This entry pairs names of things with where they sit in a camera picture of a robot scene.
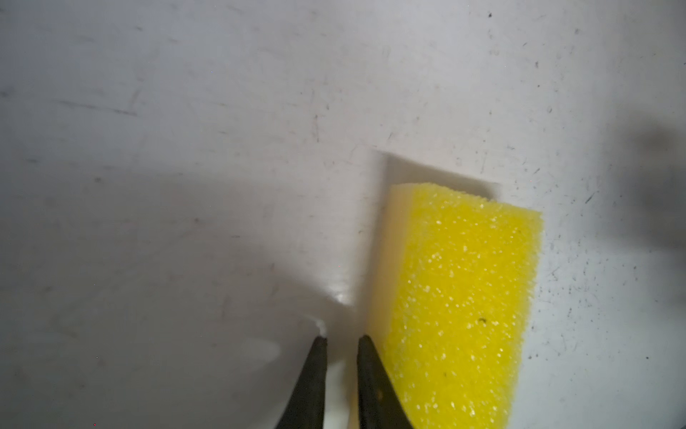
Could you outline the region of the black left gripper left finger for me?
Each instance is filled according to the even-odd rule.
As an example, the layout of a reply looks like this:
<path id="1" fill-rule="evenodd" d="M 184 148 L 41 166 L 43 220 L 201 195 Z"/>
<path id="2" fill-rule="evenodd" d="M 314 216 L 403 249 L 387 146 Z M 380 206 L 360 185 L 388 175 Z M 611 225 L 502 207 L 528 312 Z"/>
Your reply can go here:
<path id="1" fill-rule="evenodd" d="M 276 429 L 323 429 L 328 341 L 317 336 Z"/>

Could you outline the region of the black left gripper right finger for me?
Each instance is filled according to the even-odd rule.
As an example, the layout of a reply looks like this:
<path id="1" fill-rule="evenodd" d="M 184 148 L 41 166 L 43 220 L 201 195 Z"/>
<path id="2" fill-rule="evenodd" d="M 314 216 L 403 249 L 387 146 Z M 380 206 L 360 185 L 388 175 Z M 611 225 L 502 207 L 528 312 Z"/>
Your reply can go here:
<path id="1" fill-rule="evenodd" d="M 357 396 L 361 429 L 413 429 L 369 335 L 358 341 Z"/>

